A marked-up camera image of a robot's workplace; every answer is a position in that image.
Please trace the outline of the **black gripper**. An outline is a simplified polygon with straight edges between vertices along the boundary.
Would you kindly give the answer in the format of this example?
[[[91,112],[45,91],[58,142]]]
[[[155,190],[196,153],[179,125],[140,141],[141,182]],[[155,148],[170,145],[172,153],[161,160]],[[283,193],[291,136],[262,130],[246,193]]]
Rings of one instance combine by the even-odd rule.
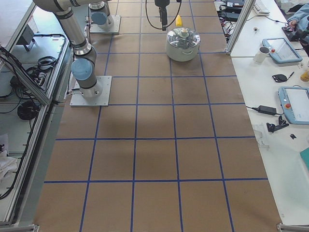
[[[166,31],[168,25],[168,17],[166,7],[169,5],[169,0],[154,0],[155,5],[159,10],[160,22],[162,22],[162,30]]]

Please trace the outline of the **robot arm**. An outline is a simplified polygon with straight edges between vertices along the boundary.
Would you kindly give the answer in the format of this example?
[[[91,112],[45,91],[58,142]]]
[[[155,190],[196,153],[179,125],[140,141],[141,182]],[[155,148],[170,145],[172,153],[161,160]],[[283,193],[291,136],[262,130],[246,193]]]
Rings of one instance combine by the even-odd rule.
[[[109,29],[113,26],[114,20],[111,16],[107,0],[90,3],[88,7],[90,10],[90,17],[92,22],[99,28]]]
[[[76,60],[71,65],[71,73],[77,80],[80,93],[84,98],[95,98],[102,94],[103,86],[95,75],[97,53],[78,27],[72,7],[89,5],[89,21],[100,28],[111,28],[113,17],[107,0],[35,0],[35,5],[44,11],[52,12],[73,48]]]

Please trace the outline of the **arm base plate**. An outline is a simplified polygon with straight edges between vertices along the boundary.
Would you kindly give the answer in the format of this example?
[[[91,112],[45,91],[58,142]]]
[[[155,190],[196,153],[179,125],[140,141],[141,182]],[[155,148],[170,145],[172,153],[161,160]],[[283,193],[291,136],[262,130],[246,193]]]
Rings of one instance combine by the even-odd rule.
[[[101,16],[100,19],[91,21],[90,33],[92,34],[118,34],[120,29],[121,16]]]
[[[97,83],[90,89],[80,88],[75,81],[70,106],[72,107],[97,107],[109,105],[112,76],[96,76]]]

